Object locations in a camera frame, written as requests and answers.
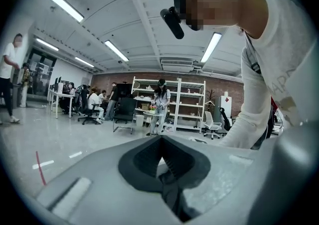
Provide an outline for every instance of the white shoe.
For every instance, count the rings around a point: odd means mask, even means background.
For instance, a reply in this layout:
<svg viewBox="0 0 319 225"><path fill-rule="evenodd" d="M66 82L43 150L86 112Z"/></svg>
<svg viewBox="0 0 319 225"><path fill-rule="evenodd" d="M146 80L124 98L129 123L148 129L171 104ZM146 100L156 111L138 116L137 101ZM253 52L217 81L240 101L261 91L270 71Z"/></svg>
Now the white shoe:
<svg viewBox="0 0 319 225"><path fill-rule="evenodd" d="M20 120L17 119L17 118L15 118L14 116L11 116L11 117L10 117L10 123L12 123L12 124L17 124L17 123L19 123L19 122L20 122Z"/></svg>

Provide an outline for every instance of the wall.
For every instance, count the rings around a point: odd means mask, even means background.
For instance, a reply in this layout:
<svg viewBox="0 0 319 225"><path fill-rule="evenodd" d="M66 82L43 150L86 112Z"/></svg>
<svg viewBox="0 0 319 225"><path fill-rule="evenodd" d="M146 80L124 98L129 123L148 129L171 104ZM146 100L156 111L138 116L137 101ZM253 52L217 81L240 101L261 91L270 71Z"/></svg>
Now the wall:
<svg viewBox="0 0 319 225"><path fill-rule="evenodd" d="M217 78L204 77L198 75L185 75L185 74L169 74L169 73L116 73L116 74L99 74L93 75L91 86L97 86L100 89L105 89L107 94L111 93L112 82L123 83L127 81L128 83L133 82L133 77L139 79L160 79L164 78L166 80L176 80L177 77L182 78L186 82L198 82L202 83L206 80L206 90L215 91L214 95L216 97L224 94L228 91L228 95L232 97L232 110L231 115L237 116L240 112L241 105L244 102L244 89L243 84L233 81L227 81Z"/></svg>
<svg viewBox="0 0 319 225"><path fill-rule="evenodd" d="M0 52L3 53L6 45L13 42L17 33L21 33L22 47L16 50L16 62L22 67L23 61L33 40L34 19L27 14L15 12L8 20L0 40Z"/></svg>
<svg viewBox="0 0 319 225"><path fill-rule="evenodd" d="M62 80L73 82L75 87L81 85L83 77L88 78L89 82L92 80L92 74L60 59L57 59L53 68L50 85L54 84L55 78L59 77L62 77Z"/></svg>

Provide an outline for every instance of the white wall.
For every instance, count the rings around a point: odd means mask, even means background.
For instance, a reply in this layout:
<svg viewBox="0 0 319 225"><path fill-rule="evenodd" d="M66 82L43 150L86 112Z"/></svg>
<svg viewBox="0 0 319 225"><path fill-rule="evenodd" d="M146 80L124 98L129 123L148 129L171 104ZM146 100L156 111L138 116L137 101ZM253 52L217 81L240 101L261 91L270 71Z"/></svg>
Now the white wall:
<svg viewBox="0 0 319 225"><path fill-rule="evenodd" d="M55 79L59 77L61 77L62 80L73 82L75 87L81 85L83 77L89 79L89 85L92 81L92 74L57 59L50 79L50 85L54 84Z"/></svg>
<svg viewBox="0 0 319 225"><path fill-rule="evenodd" d="M6 45L13 42L14 37L21 33L22 47L16 50L16 62L22 67L27 51L32 44L34 29L34 19L22 12L14 12L10 19L7 21L3 29L0 40L0 52L3 53Z"/></svg>

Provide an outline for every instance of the neck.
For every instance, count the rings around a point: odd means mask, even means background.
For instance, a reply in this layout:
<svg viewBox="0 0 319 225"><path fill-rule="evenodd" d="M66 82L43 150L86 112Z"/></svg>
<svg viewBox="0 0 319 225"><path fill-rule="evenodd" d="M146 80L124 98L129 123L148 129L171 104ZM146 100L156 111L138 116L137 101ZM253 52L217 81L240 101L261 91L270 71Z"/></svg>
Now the neck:
<svg viewBox="0 0 319 225"><path fill-rule="evenodd" d="M268 6L266 0L239 0L241 11L237 25L249 36L259 39L268 21Z"/></svg>

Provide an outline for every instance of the cardboard box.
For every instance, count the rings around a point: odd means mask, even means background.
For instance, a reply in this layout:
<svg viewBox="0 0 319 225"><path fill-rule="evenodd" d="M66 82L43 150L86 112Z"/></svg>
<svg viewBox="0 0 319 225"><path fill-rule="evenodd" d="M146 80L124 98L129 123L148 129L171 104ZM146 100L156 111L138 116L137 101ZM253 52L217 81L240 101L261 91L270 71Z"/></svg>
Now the cardboard box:
<svg viewBox="0 0 319 225"><path fill-rule="evenodd" d="M149 110L149 104L148 103L142 103L142 110L148 111Z"/></svg>

